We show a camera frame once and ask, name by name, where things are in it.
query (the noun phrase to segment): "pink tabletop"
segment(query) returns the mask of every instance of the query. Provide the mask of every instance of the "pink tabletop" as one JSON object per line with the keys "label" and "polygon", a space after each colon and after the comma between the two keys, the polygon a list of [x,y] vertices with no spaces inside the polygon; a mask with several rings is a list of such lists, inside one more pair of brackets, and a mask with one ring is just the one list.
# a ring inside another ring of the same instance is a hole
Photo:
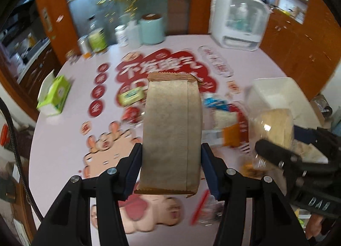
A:
{"label": "pink tabletop", "polygon": [[[215,92],[222,98],[229,94],[233,101],[243,101],[244,91],[256,78],[285,77],[262,50],[223,49],[209,35],[168,36],[161,44],[144,45],[137,51],[113,45],[105,54],[88,60],[81,57],[73,65],[66,62],[59,75],[65,75],[73,84],[64,110],[57,116],[39,115],[31,148],[29,184],[43,216],[71,176],[94,177],[115,166],[119,157],[129,154],[135,142],[142,141],[142,126],[131,129],[120,124],[123,108],[116,97],[137,86],[147,88],[148,73],[164,70],[192,73],[204,82],[201,92]],[[229,81],[235,81],[240,93],[230,93]],[[119,138],[112,144],[106,143],[110,133]],[[88,153],[101,147],[102,152],[87,159]],[[228,167],[240,168],[239,157],[243,155],[240,150],[221,147],[219,151]],[[106,153],[110,160],[104,160],[100,153]],[[207,183],[202,180],[195,196],[177,195],[171,196],[171,200],[162,196],[155,200],[160,203],[157,206],[153,199],[138,197],[145,208],[137,217],[122,206],[132,232],[127,235],[129,244],[212,245],[218,224],[190,224],[206,190]],[[175,205],[173,212],[156,215],[155,209],[166,211],[172,205]],[[157,219],[152,224],[142,224],[148,216]],[[92,244],[99,245],[98,231],[93,224],[91,235]]]}

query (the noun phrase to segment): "black cable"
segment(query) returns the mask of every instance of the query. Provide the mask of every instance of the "black cable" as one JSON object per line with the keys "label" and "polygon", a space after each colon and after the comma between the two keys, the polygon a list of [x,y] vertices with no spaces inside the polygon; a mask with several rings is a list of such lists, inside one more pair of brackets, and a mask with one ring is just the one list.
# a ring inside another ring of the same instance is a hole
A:
{"label": "black cable", "polygon": [[15,158],[15,162],[16,162],[17,167],[18,167],[20,178],[22,179],[22,182],[23,182],[23,188],[25,189],[28,200],[30,201],[30,204],[31,204],[35,214],[37,215],[38,219],[40,221],[43,221],[44,217],[41,214],[40,210],[38,209],[38,206],[35,203],[35,200],[33,199],[31,190],[28,187],[27,179],[26,179],[24,172],[23,172],[23,165],[22,165],[22,162],[21,162],[21,159],[19,156],[18,142],[17,142],[17,138],[16,138],[15,132],[14,132],[14,125],[13,125],[12,117],[11,117],[11,114],[10,114],[6,104],[2,100],[2,98],[0,98],[0,110],[3,113],[3,115],[6,119],[6,123],[8,125],[8,128],[10,130],[10,136],[11,136],[11,142],[12,142],[12,147],[13,147],[13,152],[14,152],[14,158]]}

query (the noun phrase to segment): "white bottle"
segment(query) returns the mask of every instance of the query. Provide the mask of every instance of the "white bottle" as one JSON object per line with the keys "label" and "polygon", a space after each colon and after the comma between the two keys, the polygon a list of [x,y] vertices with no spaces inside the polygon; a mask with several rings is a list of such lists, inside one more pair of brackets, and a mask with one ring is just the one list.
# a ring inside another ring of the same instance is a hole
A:
{"label": "white bottle", "polygon": [[140,26],[136,23],[136,20],[129,21],[126,30],[129,47],[131,49],[138,49],[139,47],[141,47],[141,31]]}
{"label": "white bottle", "polygon": [[118,27],[115,28],[116,40],[120,48],[128,45],[128,38],[126,35],[125,28],[126,28],[125,25],[119,25]]}

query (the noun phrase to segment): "red circle with chinese character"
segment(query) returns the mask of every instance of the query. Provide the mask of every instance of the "red circle with chinese character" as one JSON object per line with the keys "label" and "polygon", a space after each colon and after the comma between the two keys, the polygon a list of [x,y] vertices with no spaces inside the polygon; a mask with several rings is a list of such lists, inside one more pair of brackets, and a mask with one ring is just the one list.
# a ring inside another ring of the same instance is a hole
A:
{"label": "red circle with chinese character", "polygon": [[104,73],[107,69],[109,69],[109,63],[103,63],[101,66],[98,67],[97,71],[99,73]]}
{"label": "red circle with chinese character", "polygon": [[91,92],[91,96],[94,99],[99,99],[105,93],[105,86],[104,85],[97,85]]}
{"label": "red circle with chinese character", "polygon": [[101,100],[93,101],[89,106],[89,115],[91,117],[97,117],[102,113],[104,107],[104,103]]}
{"label": "red circle with chinese character", "polygon": [[100,73],[96,78],[95,78],[95,83],[96,84],[102,84],[104,81],[106,81],[108,78],[108,75],[106,73]]}

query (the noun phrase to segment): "wooden cabinet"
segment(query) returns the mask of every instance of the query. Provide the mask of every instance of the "wooden cabinet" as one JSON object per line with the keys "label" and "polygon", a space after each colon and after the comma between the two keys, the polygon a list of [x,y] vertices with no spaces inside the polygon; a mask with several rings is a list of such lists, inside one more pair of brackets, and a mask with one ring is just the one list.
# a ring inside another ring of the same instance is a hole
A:
{"label": "wooden cabinet", "polygon": [[260,48],[311,100],[339,63],[340,44],[341,28],[328,7],[322,0],[309,0],[303,25],[274,10]]}
{"label": "wooden cabinet", "polygon": [[28,93],[30,98],[37,101],[40,86],[45,77],[52,71],[57,75],[61,65],[52,47],[48,45],[38,58],[33,62],[25,76],[20,81],[20,86]]}

